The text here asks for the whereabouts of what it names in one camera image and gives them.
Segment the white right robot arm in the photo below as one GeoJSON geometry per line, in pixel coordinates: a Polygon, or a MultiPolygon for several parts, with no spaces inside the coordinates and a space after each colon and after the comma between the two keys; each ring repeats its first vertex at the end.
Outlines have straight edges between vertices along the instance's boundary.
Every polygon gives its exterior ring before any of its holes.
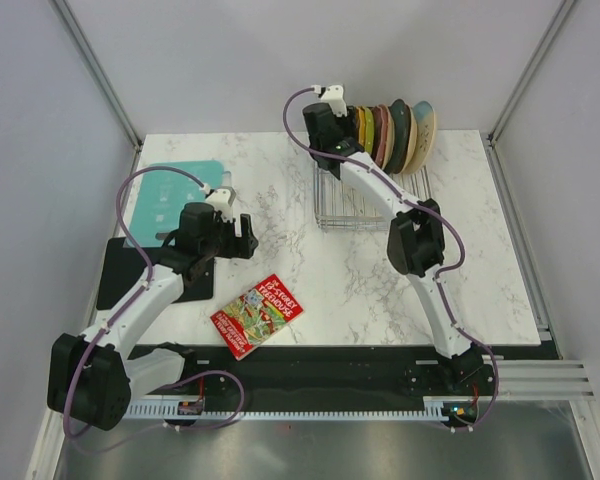
{"type": "Polygon", "coordinates": [[[378,167],[325,103],[302,110],[309,151],[318,167],[355,190],[388,223],[387,257],[406,276],[431,328],[439,357],[438,381],[447,392],[463,392],[483,365],[474,340],[459,330],[455,308],[440,275],[444,266],[444,219],[439,205],[409,194],[378,167]]]}

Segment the wire dish rack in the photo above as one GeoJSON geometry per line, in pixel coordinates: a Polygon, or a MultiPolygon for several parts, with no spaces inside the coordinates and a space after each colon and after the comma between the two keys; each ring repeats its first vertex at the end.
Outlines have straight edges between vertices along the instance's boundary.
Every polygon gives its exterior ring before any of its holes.
{"type": "MultiPolygon", "coordinates": [[[[388,174],[390,180],[410,196],[424,201],[432,196],[426,167],[413,174],[388,174]]],[[[314,216],[323,230],[386,231],[388,222],[361,190],[338,180],[330,171],[314,165],[314,216]]]]}

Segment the pink polka dot plate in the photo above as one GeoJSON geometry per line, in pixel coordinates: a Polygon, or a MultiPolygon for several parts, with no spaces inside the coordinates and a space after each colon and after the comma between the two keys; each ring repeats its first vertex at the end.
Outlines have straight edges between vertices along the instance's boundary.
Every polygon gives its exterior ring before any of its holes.
{"type": "Polygon", "coordinates": [[[380,104],[372,108],[374,118],[374,145],[373,159],[374,162],[382,167],[386,155],[386,142],[388,138],[388,107],[380,104]]]}

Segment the orange polka dot plate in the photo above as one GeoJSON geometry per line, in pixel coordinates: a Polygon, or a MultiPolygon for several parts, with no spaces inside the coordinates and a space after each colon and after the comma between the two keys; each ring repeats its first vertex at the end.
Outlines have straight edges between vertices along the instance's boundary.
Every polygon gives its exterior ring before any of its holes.
{"type": "Polygon", "coordinates": [[[356,106],[356,123],[358,143],[365,147],[366,145],[366,114],[362,107],[356,106]]]}

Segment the green polka dot plate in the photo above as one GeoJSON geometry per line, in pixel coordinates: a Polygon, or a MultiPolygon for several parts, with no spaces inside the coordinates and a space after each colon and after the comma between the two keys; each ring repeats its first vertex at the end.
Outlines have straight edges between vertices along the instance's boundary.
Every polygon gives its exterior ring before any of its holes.
{"type": "Polygon", "coordinates": [[[375,142],[375,118],[373,111],[369,107],[364,106],[362,110],[365,120],[364,148],[367,153],[372,154],[375,142]]]}

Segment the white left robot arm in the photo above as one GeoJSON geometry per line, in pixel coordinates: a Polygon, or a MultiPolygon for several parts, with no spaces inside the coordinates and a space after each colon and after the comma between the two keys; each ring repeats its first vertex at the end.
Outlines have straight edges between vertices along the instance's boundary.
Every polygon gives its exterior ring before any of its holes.
{"type": "Polygon", "coordinates": [[[141,277],[98,325],[62,334],[51,348],[47,405],[65,419],[108,431],[129,405],[158,389],[188,393],[199,369],[187,349],[163,343],[133,358],[138,341],[161,313],[190,289],[215,258],[249,259],[258,240],[250,215],[227,219],[207,202],[188,203],[141,277]]]}

